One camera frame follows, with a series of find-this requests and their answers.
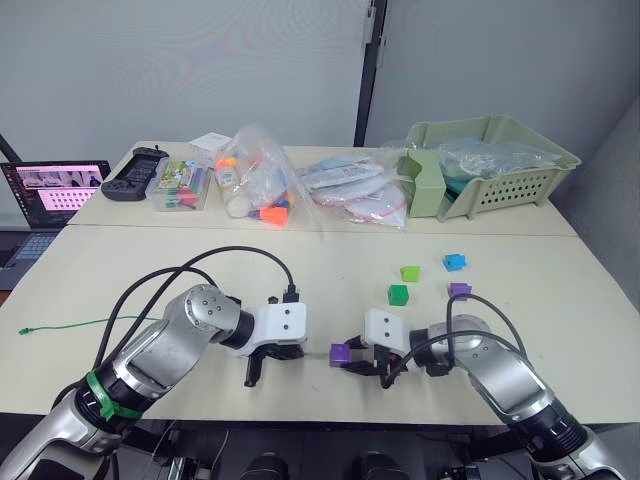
green wire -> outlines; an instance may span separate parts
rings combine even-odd
[[[121,320],[125,318],[138,318],[137,315],[124,315],[122,317],[116,317],[116,320]],[[37,332],[38,330],[64,330],[65,328],[75,328],[75,327],[84,327],[85,325],[93,325],[94,323],[102,323],[109,320],[108,318],[103,318],[102,320],[91,320],[90,322],[81,322],[81,323],[70,323],[69,325],[61,325],[59,327],[26,327],[22,330],[19,330],[18,333],[20,335],[26,335],[27,333]],[[160,320],[159,318],[146,317],[145,320]]]

laptop screen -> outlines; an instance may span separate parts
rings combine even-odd
[[[31,228],[62,228],[111,171],[105,161],[2,163]]]

blue cube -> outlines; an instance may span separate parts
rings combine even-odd
[[[452,253],[450,255],[445,255],[444,257],[444,267],[449,272],[454,272],[456,270],[462,270],[467,266],[467,259],[464,255],[460,255],[459,253]]]

white table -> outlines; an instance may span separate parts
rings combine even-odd
[[[193,146],[180,142],[138,142],[135,147],[153,147],[159,145],[175,158],[196,158]],[[332,155],[352,150],[347,147],[285,147],[285,150],[296,167],[304,167],[316,163]],[[122,161],[114,168],[115,175],[131,158],[127,152]],[[150,227],[198,227],[236,230],[264,230],[269,228],[263,222],[252,219],[231,219],[220,201],[220,194],[212,179],[207,195],[205,208],[199,212],[175,213],[156,212],[151,202],[118,203],[107,199],[97,192],[73,217],[70,222],[75,225],[130,225]],[[286,230],[310,231],[323,228],[326,231],[351,232],[388,232],[388,227],[372,224],[359,225],[344,220],[332,221],[331,218],[317,222],[305,218],[293,217]],[[478,215],[473,221],[466,217],[454,218],[441,223],[435,218],[411,219],[406,233],[447,233],[447,234],[487,234],[487,235],[565,235],[576,236],[556,208],[547,202],[537,207],[534,204],[506,208]]]
[[[362,329],[369,307],[405,315],[414,328],[442,321],[446,284],[466,281],[502,307],[520,331],[543,378],[580,421],[640,421],[640,321],[637,312],[585,245],[573,236],[401,235],[275,232],[212,228],[67,227],[0,308],[0,411],[45,413],[56,393],[91,366],[101,325],[18,336],[25,326],[61,325],[108,316],[135,279],[217,246],[264,248],[291,268],[308,305],[307,352],[328,352]],[[448,273],[445,253],[466,254],[469,267]],[[399,268],[421,265],[407,307],[386,307]],[[245,305],[266,302],[285,287],[267,259],[223,254],[203,261],[223,289]],[[185,275],[152,311],[194,282]],[[135,314],[160,281],[134,294],[122,310]],[[457,312],[505,327],[482,306]],[[120,320],[119,338],[128,320]],[[256,388],[243,387],[246,360],[212,345],[148,418],[272,421],[498,424],[462,371],[442,378],[403,374],[388,391],[377,379],[328,367],[326,357],[267,359]]]

green cube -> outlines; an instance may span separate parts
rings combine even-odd
[[[409,301],[409,289],[406,285],[391,285],[387,292],[389,305],[404,307]]]
[[[419,282],[420,267],[402,267],[400,269],[400,275],[402,275],[403,282]]]

